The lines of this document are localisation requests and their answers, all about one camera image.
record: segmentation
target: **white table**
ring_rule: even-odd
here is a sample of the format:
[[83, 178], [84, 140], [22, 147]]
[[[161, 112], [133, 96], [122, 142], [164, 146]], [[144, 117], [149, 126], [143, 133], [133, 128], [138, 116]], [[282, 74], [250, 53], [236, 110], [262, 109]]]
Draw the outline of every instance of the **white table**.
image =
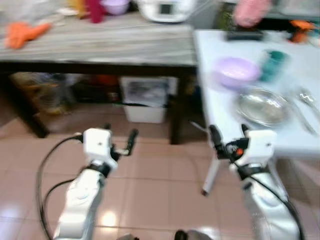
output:
[[[278, 33], [267, 32], [265, 41], [225, 41], [224, 32], [220, 30], [197, 30], [195, 42], [199, 61], [199, 84], [202, 90], [203, 111], [207, 126], [216, 125], [225, 143], [241, 137], [241, 123], [252, 129], [263, 128], [239, 116], [233, 107], [237, 96], [235, 91], [221, 86], [214, 79], [215, 64], [223, 57], [244, 58], [260, 65], [266, 57], [266, 50], [282, 51], [290, 56], [277, 79], [271, 82], [257, 82], [278, 94], [288, 89], [303, 86], [318, 99], [320, 108], [320, 48], [309, 44], [294, 44], [279, 37]], [[313, 128], [320, 133], [320, 122], [310, 108], [296, 101], [302, 113]], [[320, 156], [320, 137], [306, 132], [295, 117], [281, 126], [273, 128], [277, 132], [275, 156], [277, 157], [315, 157]], [[209, 170], [208, 189], [218, 171], [219, 161], [214, 159]]]

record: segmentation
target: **stainless steel bowl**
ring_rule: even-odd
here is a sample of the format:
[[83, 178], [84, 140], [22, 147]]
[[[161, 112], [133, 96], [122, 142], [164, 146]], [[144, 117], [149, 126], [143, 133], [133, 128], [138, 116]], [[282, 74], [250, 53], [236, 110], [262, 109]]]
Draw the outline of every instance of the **stainless steel bowl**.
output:
[[280, 95], [263, 88], [251, 87], [235, 100], [236, 111], [257, 124], [272, 127], [289, 118], [289, 106]]

